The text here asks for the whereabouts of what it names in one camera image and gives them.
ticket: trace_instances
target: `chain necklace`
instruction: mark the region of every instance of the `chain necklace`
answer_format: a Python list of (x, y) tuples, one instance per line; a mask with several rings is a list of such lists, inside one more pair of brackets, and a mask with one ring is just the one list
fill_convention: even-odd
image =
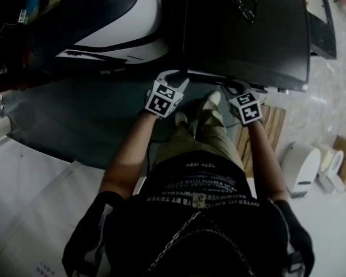
[[(185, 228), (198, 216), (198, 215), (202, 215), (206, 220), (210, 221), (213, 225), (215, 230), (212, 229), (200, 229), (200, 230), (196, 230), (193, 232), (189, 232), (186, 235), (182, 236), (181, 238), (179, 238), (179, 236), (181, 235), (181, 233), (185, 230)], [(192, 216), (190, 217), (189, 220), (187, 220), (183, 226), (179, 229), (179, 231), (177, 233), (174, 234), (172, 240), (170, 242), (168, 242), (165, 246), (165, 248), (163, 249), (162, 252), (159, 253), (159, 255), (157, 256), (157, 258), (155, 259), (155, 261), (150, 265), (150, 267), (145, 271), (145, 273), (143, 274), (143, 276), (147, 276), (148, 274), (151, 273), (151, 271), (156, 267), (157, 263), (159, 260), (161, 260), (161, 258), (165, 255), (165, 253), (170, 250), (173, 246), (177, 245), (178, 243), (180, 243), (182, 240), (184, 240), (185, 238), (195, 234), (195, 233), (202, 233), (202, 232), (207, 232), (207, 233), (212, 233), (212, 234), (216, 234), (218, 236), (221, 236), (222, 238), (224, 238), (229, 244), (231, 244), (231, 246), (233, 247), (235, 253), (238, 255), (239, 259), (242, 261), (242, 263), (244, 264), (244, 266), (246, 267), (247, 271), (249, 272), (249, 276), (251, 277), (255, 277), (255, 273), (252, 269), (252, 267), (250, 266), (249, 262), (247, 261), (247, 259), (245, 258), (245, 256), (243, 255), (243, 253), (241, 252), (241, 250), (238, 248), (238, 246), (231, 240), (229, 239), (219, 228), (219, 226), (217, 226), (216, 224), (214, 224), (214, 222), (207, 218), (200, 210), (194, 214), (192, 214)]]

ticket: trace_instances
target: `white sneaker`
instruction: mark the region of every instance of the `white sneaker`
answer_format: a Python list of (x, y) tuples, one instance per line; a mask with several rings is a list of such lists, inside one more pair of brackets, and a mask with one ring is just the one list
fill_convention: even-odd
[(220, 103), (220, 92), (213, 91), (211, 94), (209, 94), (208, 100), (211, 100), (214, 104), (218, 106)]
[(174, 121), (175, 121), (175, 126), (178, 126), (178, 124), (182, 122), (186, 124), (189, 123), (189, 120), (187, 119), (187, 116), (184, 112), (175, 113)]

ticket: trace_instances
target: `glasses on desk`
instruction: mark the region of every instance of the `glasses on desk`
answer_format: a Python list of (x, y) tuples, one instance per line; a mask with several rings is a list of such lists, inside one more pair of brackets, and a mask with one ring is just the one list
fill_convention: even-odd
[(239, 11), (242, 12), (243, 16), (250, 24), (253, 24), (255, 22), (258, 0), (248, 0), (250, 2), (247, 2), (246, 0), (231, 0), (231, 1), (237, 6)]

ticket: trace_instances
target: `person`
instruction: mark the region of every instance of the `person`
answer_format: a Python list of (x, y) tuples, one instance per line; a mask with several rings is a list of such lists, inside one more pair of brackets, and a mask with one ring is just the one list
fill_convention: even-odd
[(289, 206), (262, 123), (248, 126), (255, 199), (220, 96), (200, 105), (195, 138), (176, 113), (175, 133), (133, 196), (157, 119), (138, 116), (65, 247), (68, 276), (309, 276), (312, 241)]

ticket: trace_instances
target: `white tiled floor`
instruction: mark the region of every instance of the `white tiled floor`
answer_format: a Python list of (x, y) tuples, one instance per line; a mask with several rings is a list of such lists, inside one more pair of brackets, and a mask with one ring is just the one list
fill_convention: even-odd
[(265, 102), (287, 110), (277, 147), (280, 159), (293, 141), (333, 145), (337, 134), (346, 136), (346, 8), (340, 1), (329, 1), (336, 31), (337, 60), (312, 57), (306, 93), (285, 95), (270, 91)]

